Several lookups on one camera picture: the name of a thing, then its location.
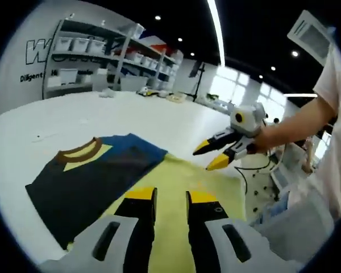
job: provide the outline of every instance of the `metal shelving unit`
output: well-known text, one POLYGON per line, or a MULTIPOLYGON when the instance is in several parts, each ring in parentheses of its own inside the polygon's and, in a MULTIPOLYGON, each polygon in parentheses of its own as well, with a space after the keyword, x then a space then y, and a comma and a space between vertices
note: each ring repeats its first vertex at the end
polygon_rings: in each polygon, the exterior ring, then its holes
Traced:
POLYGON ((48 51, 47 59, 45 61, 45 70, 44 70, 44 78, 43 78, 43 98, 47 98, 47 93, 52 92, 55 90, 65 90, 65 89, 81 89, 81 88, 87 88, 90 84, 70 84, 70 85, 62 85, 62 86, 56 86, 56 87, 47 87, 48 78, 50 75, 49 69, 52 65, 52 58, 53 57, 78 57, 78 58, 95 58, 99 61, 103 61, 104 63, 109 62, 116 66, 116 73, 114 77, 114 83, 109 83, 109 86, 113 86, 114 89, 119 88, 119 79, 120 79, 120 73, 121 69, 123 68, 124 64, 131 65, 133 67, 137 67, 145 72, 154 73, 154 76, 152 77, 153 82, 155 84, 155 80, 159 78, 159 74, 166 75, 168 74, 163 73, 160 71, 161 65, 164 63, 166 65, 175 64, 175 60, 165 55, 165 50, 162 52, 159 52, 155 50, 154 48, 143 44, 141 41, 137 39, 133 39, 132 36, 134 34, 135 29, 129 31, 127 34, 122 33, 118 30, 113 30, 107 27, 103 26, 95 26, 93 24, 85 23, 85 22, 79 22, 75 20, 61 20, 57 26, 57 29, 52 37, 52 42, 48 51), (120 56, 110 56, 105 54, 93 54, 93 53, 79 53, 79 52, 72 52, 72 51, 65 51, 65 52, 58 52, 55 51, 55 44, 60 36, 60 32, 74 32, 79 34, 86 34, 91 35, 95 37, 102 37, 105 38, 108 43, 107 46, 111 46, 113 42, 122 43, 122 49, 120 56), (129 47, 137 48, 143 55, 151 57, 153 59, 156 59, 159 61, 159 64, 156 69, 151 69, 149 67, 145 67, 139 63, 136 63, 131 60, 125 59, 126 51, 129 47))

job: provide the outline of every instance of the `white shirt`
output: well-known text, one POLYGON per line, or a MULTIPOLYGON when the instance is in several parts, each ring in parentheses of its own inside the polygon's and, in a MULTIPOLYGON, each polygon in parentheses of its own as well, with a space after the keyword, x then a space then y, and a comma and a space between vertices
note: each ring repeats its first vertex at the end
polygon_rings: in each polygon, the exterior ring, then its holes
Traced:
POLYGON ((306 196, 310 187, 325 198, 334 219, 341 217, 341 53, 331 47, 326 65, 314 89, 338 114, 330 145, 315 175, 299 183, 289 194, 288 206, 306 196))

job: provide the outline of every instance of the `window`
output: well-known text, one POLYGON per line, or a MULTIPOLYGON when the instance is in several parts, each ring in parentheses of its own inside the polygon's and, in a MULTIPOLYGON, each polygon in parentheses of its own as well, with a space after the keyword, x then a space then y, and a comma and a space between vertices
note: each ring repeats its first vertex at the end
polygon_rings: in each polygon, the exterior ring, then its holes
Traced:
POLYGON ((229 67, 218 67, 216 74, 231 81, 236 81, 238 78, 238 72, 229 67))
POLYGON ((322 135, 322 140, 319 141, 316 152, 314 153, 317 159, 321 160, 323 158, 325 152, 327 151, 328 146, 330 145, 330 140, 331 135, 327 132, 324 132, 322 135))
POLYGON ((210 93, 218 95, 218 98, 221 101, 229 102, 234 92, 235 85, 236 83, 234 81, 216 75, 212 82, 210 93))
POLYGON ((245 87, 237 85, 234 91, 234 95, 231 99, 231 103, 234 105, 240 105, 245 95, 245 87))
POLYGON ((248 83, 249 75, 239 73, 228 67, 218 67, 210 88, 210 94, 218 95, 219 100, 226 104, 231 102, 234 105, 240 105, 248 83))
POLYGON ((286 98, 281 92, 262 83, 257 102, 263 104, 265 112, 268 114, 267 122, 273 122, 275 118, 282 119, 285 111, 286 98))
POLYGON ((247 86, 249 83, 249 75, 246 75, 244 73, 240 73, 239 78, 238 78, 238 83, 242 84, 244 86, 247 86))
POLYGON ((271 90, 270 98, 282 106, 286 105, 286 97, 274 88, 271 90))

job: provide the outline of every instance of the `white table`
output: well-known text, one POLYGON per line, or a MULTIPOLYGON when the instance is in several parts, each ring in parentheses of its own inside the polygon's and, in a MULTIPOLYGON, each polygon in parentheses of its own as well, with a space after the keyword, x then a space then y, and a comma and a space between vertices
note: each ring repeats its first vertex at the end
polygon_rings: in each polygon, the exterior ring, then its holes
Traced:
MULTIPOLYGON (((193 156, 204 139, 223 130, 229 117, 192 103, 176 104, 118 92, 70 94, 34 102, 0 115, 0 211, 35 263, 59 259, 65 252, 37 214, 25 185, 58 150, 69 150, 93 136, 134 133, 173 155, 206 166, 220 151, 193 156)), ((222 172, 237 176, 234 168, 222 172)))

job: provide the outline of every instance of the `linear ceiling light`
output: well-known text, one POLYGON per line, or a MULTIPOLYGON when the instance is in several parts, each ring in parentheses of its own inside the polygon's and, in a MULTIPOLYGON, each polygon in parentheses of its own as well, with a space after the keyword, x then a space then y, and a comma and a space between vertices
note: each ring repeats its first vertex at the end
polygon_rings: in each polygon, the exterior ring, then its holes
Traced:
POLYGON ((224 53, 224 49, 223 49, 221 24, 220 24, 220 19, 218 17, 218 12, 217 12, 217 8, 216 8, 215 0, 207 0, 207 3, 209 4, 212 20, 214 21, 214 27, 216 30, 216 37, 217 37, 217 43, 218 43, 218 51, 220 54, 221 66, 224 67, 225 66, 225 53, 224 53))
POLYGON ((284 94, 287 98, 317 98, 317 94, 284 94))

